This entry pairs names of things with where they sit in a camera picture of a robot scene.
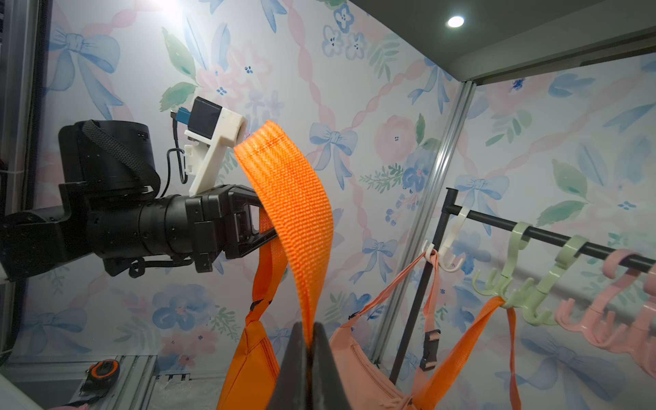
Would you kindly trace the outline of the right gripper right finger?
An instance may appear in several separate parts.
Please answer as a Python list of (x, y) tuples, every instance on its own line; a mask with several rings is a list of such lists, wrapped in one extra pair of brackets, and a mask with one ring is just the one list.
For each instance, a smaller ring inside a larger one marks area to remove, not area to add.
[(321, 323), (314, 323), (311, 347), (311, 408), (350, 410), (331, 346)]

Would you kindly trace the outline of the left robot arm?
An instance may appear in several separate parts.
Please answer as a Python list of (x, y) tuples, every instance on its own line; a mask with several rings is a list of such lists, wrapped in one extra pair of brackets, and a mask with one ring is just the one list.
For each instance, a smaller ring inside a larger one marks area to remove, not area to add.
[(269, 244), (271, 227), (254, 228), (255, 191), (224, 184), (195, 196), (159, 196), (147, 126), (80, 121), (59, 133), (65, 181), (61, 205), (1, 221), (1, 268), (8, 281), (47, 273), (88, 255), (105, 271), (137, 278), (149, 268), (212, 270)]

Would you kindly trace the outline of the orange bag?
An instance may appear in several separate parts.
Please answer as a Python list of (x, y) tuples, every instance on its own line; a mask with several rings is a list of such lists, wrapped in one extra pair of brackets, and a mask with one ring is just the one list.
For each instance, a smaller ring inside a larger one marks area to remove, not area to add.
[[(333, 218), (326, 191), (316, 172), (271, 121), (236, 147), (237, 160), (264, 209), (260, 227), (271, 227), (277, 237), (261, 247), (251, 309), (229, 367), (218, 408), (267, 409), (280, 367), (273, 345), (261, 323), (285, 271), (297, 287), (303, 333), (309, 351), (311, 408), (311, 347), (319, 299), (325, 283), (333, 241)], [(413, 396), (412, 409), (433, 409), (446, 395), (466, 365), (492, 314), (504, 304), (490, 299), (447, 359), (427, 373), (428, 383)]]

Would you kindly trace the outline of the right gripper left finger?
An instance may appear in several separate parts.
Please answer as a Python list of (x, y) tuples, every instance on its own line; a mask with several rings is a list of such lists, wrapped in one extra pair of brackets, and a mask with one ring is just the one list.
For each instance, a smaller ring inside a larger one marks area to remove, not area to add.
[(302, 322), (292, 327), (290, 341), (267, 410), (304, 410), (309, 403), (309, 351)]

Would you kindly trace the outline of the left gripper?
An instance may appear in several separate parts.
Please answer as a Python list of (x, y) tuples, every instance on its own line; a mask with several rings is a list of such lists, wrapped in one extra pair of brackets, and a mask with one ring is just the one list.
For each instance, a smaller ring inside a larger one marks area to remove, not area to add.
[(256, 192), (240, 184), (186, 198), (191, 259), (198, 273), (212, 271), (220, 254), (228, 260), (242, 258), (277, 237), (273, 228), (254, 228), (253, 207), (264, 209)]

